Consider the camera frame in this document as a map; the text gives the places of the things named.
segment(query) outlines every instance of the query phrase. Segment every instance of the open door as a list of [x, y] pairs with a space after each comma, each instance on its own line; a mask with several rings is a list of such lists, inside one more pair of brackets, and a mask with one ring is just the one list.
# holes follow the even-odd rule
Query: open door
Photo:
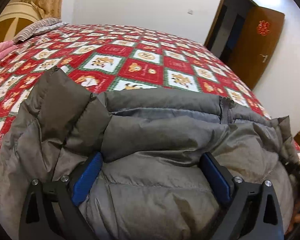
[[278, 43], [284, 14], [263, 7], [250, 9], [227, 65], [252, 90]]

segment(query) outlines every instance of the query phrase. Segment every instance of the door handle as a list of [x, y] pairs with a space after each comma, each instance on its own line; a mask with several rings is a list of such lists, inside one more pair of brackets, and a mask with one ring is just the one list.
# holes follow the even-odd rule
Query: door handle
[[263, 57], [263, 61], [262, 61], [262, 63], [265, 63], [265, 62], [266, 62], [266, 60], [267, 60], [267, 58], [268, 58], [268, 55], [262, 55], [262, 54], [260, 54], [260, 56], [262, 56], [262, 57]]

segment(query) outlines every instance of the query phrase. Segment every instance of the bed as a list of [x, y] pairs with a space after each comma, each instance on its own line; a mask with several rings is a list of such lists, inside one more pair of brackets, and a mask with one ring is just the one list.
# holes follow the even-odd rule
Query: bed
[[19, 44], [0, 62], [0, 146], [20, 103], [53, 66], [94, 93], [177, 88], [230, 97], [270, 118], [251, 90], [200, 43], [133, 26], [65, 25]]

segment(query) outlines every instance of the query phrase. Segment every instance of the silver bolt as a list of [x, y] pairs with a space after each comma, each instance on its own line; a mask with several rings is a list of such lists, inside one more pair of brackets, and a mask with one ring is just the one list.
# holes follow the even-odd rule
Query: silver bolt
[[68, 175], [62, 175], [61, 176], [61, 181], [62, 182], [67, 182], [69, 180], [69, 176]]
[[265, 184], [266, 184], [267, 187], [271, 187], [271, 186], [272, 186], [272, 182], [269, 181], [269, 180], [266, 180], [266, 181], [265, 181]]
[[234, 181], [237, 182], [237, 183], [242, 183], [243, 182], [243, 179], [239, 176], [235, 176], [234, 177]]
[[39, 183], [39, 181], [38, 181], [37, 179], [34, 179], [34, 180], [31, 182], [31, 184], [32, 184], [33, 186], [38, 185], [38, 183]]

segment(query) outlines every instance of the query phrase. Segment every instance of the red door decoration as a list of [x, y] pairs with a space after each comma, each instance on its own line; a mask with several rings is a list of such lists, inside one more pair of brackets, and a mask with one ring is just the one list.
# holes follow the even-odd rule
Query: red door decoration
[[270, 27], [270, 23], [269, 22], [260, 21], [259, 25], [257, 27], [258, 34], [260, 34], [262, 36], [266, 36], [270, 32], [269, 27]]

